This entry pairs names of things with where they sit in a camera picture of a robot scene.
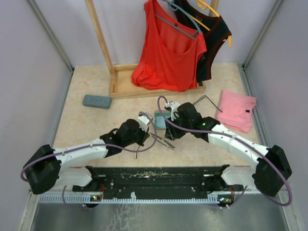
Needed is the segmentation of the grey glasses case green lining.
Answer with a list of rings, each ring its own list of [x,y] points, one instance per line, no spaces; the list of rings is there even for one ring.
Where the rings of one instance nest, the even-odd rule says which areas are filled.
[[[171,118],[171,112],[163,110],[163,114],[166,118]],[[165,130],[166,123],[159,110],[154,111],[154,125],[157,130]]]

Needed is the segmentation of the black frame eyeglasses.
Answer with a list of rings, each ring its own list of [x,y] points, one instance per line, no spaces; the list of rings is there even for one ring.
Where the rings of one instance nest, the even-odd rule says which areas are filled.
[[[168,142],[168,141],[165,140],[164,138],[162,138],[162,137],[160,137],[160,136],[158,136],[158,135],[155,136],[155,134],[154,134],[154,133],[151,133],[151,132],[149,132],[149,135],[150,135],[156,142],[162,144],[163,146],[165,146],[165,147],[167,147],[167,148],[169,148],[169,149],[171,149],[171,150],[173,150],[173,151],[176,149],[176,147],[175,147],[173,144],[171,144],[170,142]]]

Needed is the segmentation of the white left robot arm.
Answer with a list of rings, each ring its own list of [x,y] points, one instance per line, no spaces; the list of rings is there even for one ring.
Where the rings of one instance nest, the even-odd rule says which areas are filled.
[[[55,186],[86,187],[90,191],[99,188],[100,179],[90,167],[78,165],[94,159],[103,159],[122,151],[128,146],[143,146],[149,137],[151,119],[140,116],[128,119],[109,133],[85,144],[53,149],[46,144],[37,149],[24,165],[21,176],[29,183],[33,194],[43,194]]]

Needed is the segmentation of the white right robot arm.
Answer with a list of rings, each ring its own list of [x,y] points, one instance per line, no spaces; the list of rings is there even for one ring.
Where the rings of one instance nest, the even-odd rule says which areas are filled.
[[[171,113],[166,120],[165,138],[176,140],[190,133],[197,139],[217,145],[244,160],[247,166],[223,166],[215,178],[215,185],[224,191],[231,185],[257,188],[269,197],[275,197],[292,174],[284,150],[274,145],[267,147],[249,141],[226,128],[218,120],[202,117],[192,103],[165,104]]]

